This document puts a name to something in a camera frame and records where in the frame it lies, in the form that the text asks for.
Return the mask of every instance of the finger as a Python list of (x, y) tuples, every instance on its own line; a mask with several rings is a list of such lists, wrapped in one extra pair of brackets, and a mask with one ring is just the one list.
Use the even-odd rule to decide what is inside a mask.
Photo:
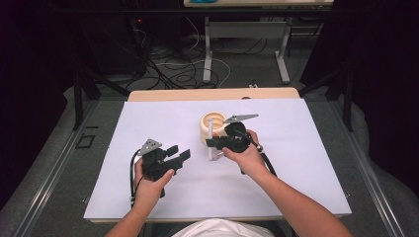
[(252, 139), (259, 144), (259, 139), (258, 139), (258, 134), (256, 134), (256, 132), (254, 132), (251, 129), (247, 129), (247, 133), (249, 133), (250, 137), (252, 137)]
[(134, 171), (135, 175), (137, 177), (142, 176), (142, 158), (140, 158), (135, 164), (134, 164)]
[(224, 156), (227, 157), (230, 160), (236, 161), (235, 159), (235, 152), (228, 149), (227, 147), (222, 148), (222, 153), (224, 153)]
[(167, 185), (167, 183), (169, 183), (169, 181), (172, 179), (174, 174), (175, 174), (175, 171), (173, 169), (170, 169), (166, 172), (166, 174), (164, 174), (163, 177), (161, 177), (158, 181), (156, 181), (156, 183), (158, 183), (161, 186), (161, 188), (163, 188), (164, 186)]

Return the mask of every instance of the white shirt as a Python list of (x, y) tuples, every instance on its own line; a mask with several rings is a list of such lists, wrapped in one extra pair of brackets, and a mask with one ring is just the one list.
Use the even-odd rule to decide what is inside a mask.
[(274, 237), (266, 228), (225, 219), (206, 219), (182, 229), (173, 237)]

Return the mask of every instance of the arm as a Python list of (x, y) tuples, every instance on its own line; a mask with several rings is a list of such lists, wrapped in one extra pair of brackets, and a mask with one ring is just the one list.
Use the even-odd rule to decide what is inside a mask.
[(169, 170), (156, 182), (146, 180), (146, 177), (141, 179), (141, 164), (142, 160), (135, 164), (134, 183), (138, 184), (139, 182), (135, 193), (135, 203), (126, 216), (106, 236), (138, 236), (145, 219), (160, 199), (161, 190), (174, 175), (174, 170)]
[[(256, 133), (248, 132), (259, 144)], [(299, 236), (352, 236), (329, 210), (272, 175), (254, 145), (243, 153), (222, 151), (266, 192)]]

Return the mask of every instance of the desk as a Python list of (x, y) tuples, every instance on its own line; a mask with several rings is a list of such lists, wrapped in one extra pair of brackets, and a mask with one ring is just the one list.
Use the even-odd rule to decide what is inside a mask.
[[(214, 7), (289, 7), (331, 5), (333, 0), (217, 0), (214, 3), (191, 3), (184, 0), (185, 7), (214, 8)], [(206, 60), (204, 68), (204, 82), (210, 81), (212, 51), (211, 38), (269, 38), (282, 39), (280, 50), (275, 51), (275, 57), (283, 83), (289, 84), (290, 76), (284, 62), (284, 55), (291, 33), (293, 18), (286, 18), (285, 22), (211, 22), (206, 17)]]
[(209, 161), (208, 149), (200, 141), (199, 121), (212, 111), (258, 114), (244, 124), (258, 132), (279, 177), (332, 213), (351, 213), (305, 101), (295, 89), (203, 89), (131, 93), (84, 218), (113, 222), (129, 211), (129, 161), (147, 138), (161, 142), (162, 149), (172, 145), (178, 145), (180, 152), (191, 149), (191, 158), (165, 187), (166, 196), (148, 222), (282, 218), (235, 163), (226, 158)]

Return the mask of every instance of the forearm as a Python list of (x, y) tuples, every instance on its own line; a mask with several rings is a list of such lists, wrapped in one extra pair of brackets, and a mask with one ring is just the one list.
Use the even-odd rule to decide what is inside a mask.
[(352, 236), (329, 210), (269, 172), (262, 172), (254, 180), (299, 236)]
[(106, 236), (138, 236), (149, 212), (148, 210), (135, 206)]

